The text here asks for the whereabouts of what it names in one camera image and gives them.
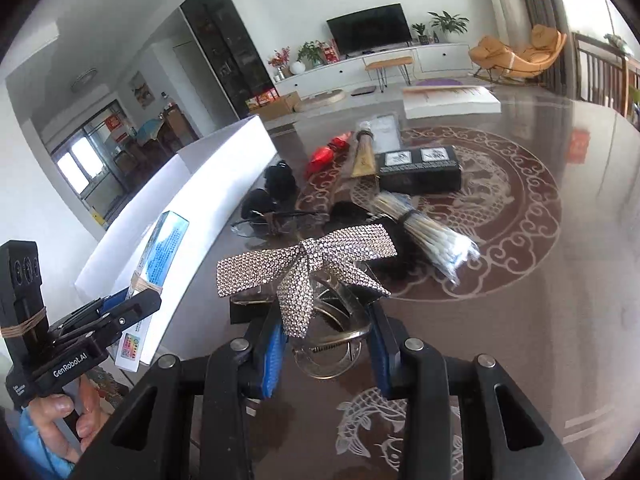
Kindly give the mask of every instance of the orange rocking chair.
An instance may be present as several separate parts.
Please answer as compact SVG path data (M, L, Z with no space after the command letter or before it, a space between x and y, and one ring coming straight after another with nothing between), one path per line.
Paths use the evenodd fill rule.
M491 82L492 71L501 77L530 78L542 74L556 62L566 43L566 34L554 28L536 25L531 31L531 44L514 51L491 36L485 36L478 46L469 51L471 61L479 65L478 73L485 69Z

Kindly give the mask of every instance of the television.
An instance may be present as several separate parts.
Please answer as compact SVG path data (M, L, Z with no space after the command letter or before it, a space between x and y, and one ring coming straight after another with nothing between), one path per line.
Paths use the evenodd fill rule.
M327 24L342 54L411 41L400 4L346 14L327 20Z

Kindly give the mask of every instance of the screw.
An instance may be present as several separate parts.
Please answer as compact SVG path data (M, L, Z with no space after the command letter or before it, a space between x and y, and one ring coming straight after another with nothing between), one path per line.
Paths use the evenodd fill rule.
M231 342L231 349L234 352L242 352L243 350L246 350L247 348L249 348L249 342L246 339L242 338L242 337L234 339Z
M424 343L417 337L410 337L404 342L404 346L406 346L409 350L417 352L418 350L422 350L424 348Z
M495 359L487 354L480 354L478 356L478 364L485 368L493 368L495 366Z
M161 358L158 359L158 366L163 370L167 370L168 368L173 367L176 361L177 360L175 358L175 355L164 354Z

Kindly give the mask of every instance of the dark display cabinet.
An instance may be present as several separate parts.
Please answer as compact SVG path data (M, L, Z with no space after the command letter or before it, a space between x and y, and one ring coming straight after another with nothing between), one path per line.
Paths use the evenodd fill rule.
M233 2L186 0L181 8L238 116L247 117L245 101L273 82Z

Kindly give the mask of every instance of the human hand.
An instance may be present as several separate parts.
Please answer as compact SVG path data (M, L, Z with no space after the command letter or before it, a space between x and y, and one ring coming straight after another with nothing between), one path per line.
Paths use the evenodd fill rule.
M84 452L100 428L104 426L109 415L100 408L100 396L84 375L80 377L79 397L84 410L78 418L76 431L81 439L80 449ZM71 447L54 423L55 420L66 417L73 410L73 401L63 394L54 394L45 398L37 397L29 403L31 421L38 429L45 446L56 455L75 463L80 459L80 455Z

